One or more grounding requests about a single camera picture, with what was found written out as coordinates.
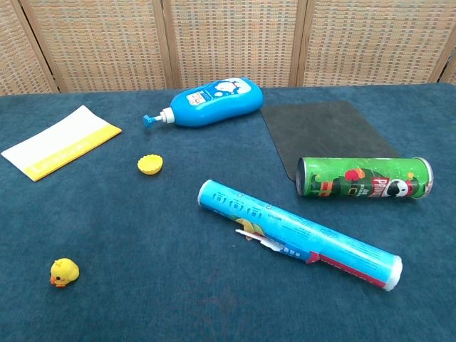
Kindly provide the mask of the yellow rubber duck toy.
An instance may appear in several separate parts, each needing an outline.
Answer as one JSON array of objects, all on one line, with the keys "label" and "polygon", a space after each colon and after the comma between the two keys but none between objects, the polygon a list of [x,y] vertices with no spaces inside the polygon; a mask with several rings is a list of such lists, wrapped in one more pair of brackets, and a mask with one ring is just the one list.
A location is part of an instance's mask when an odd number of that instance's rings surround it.
[{"label": "yellow rubber duck toy", "polygon": [[55,260],[50,270],[50,283],[56,287],[65,287],[80,275],[78,265],[68,258]]}]

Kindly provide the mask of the white and yellow box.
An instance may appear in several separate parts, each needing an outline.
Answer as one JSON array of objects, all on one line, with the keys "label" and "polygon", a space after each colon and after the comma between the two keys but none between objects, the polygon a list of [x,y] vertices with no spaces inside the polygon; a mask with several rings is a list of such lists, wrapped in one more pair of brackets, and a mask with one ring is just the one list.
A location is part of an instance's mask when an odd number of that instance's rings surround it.
[{"label": "white and yellow box", "polygon": [[82,105],[51,127],[1,155],[36,182],[120,134]]}]

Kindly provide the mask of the blue pump lotion bottle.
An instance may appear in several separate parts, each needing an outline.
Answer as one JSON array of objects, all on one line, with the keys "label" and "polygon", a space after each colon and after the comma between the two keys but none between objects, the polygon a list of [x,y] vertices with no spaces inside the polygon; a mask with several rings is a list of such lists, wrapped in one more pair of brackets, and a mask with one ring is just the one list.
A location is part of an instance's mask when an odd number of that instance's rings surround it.
[{"label": "blue pump lotion bottle", "polygon": [[253,113],[263,102],[260,87],[250,79],[225,78],[177,94],[159,115],[144,115],[142,120],[147,128],[159,121],[200,127]]}]

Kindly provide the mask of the yellow bottle cap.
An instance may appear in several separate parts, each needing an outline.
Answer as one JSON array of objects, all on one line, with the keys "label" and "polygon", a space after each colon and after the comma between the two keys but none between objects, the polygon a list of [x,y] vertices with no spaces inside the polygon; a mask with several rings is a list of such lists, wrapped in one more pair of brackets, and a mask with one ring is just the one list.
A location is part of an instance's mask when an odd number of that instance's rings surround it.
[{"label": "yellow bottle cap", "polygon": [[163,158],[156,154],[145,155],[138,160],[137,166],[143,174],[155,175],[162,169]]}]

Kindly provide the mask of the blue plastic wrap tube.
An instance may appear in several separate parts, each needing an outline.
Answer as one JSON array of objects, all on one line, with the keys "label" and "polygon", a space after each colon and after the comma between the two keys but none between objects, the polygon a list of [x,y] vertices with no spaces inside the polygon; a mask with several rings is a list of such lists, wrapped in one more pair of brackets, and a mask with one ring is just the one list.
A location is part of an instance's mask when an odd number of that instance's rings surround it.
[{"label": "blue plastic wrap tube", "polygon": [[312,264],[323,261],[386,291],[394,289],[402,259],[382,249],[275,207],[238,190],[207,180],[197,202],[242,227],[246,239]]}]

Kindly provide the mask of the blue table cloth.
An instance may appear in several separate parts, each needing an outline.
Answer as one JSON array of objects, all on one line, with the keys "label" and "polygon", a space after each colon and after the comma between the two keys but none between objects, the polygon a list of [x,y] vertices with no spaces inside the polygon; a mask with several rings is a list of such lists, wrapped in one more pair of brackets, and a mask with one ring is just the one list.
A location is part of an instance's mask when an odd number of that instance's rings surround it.
[{"label": "blue table cloth", "polygon": [[[259,113],[145,129],[173,90],[0,96],[0,342],[456,342],[456,85],[263,93],[352,103],[401,155],[430,162],[432,192],[300,197]],[[122,132],[36,182],[1,155],[82,105]],[[137,166],[150,154],[155,175]],[[208,179],[398,254],[398,285],[246,240],[198,205]],[[80,275],[56,287],[61,258]]]}]

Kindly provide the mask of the black rubber mat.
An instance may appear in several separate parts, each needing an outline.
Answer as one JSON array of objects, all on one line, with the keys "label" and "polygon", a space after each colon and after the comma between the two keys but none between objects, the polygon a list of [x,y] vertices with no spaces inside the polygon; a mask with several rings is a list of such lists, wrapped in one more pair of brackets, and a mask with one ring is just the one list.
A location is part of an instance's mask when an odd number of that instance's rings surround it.
[{"label": "black rubber mat", "polygon": [[300,157],[400,157],[346,101],[265,105],[261,114],[291,181]]}]

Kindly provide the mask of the wicker folding screen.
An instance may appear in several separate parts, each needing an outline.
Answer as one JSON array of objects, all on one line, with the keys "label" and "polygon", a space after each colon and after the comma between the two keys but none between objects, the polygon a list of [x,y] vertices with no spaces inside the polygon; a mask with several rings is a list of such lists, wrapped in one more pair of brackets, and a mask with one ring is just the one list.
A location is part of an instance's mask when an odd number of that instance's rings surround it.
[{"label": "wicker folding screen", "polygon": [[0,0],[0,95],[456,84],[456,0]]}]

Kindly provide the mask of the green Pringles can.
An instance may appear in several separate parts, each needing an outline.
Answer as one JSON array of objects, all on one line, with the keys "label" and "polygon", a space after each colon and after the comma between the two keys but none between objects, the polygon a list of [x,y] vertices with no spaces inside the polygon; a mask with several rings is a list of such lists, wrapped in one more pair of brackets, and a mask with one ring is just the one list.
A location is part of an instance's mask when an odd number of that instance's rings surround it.
[{"label": "green Pringles can", "polygon": [[302,157],[296,189],[307,197],[421,198],[433,186],[430,163],[413,158]]}]

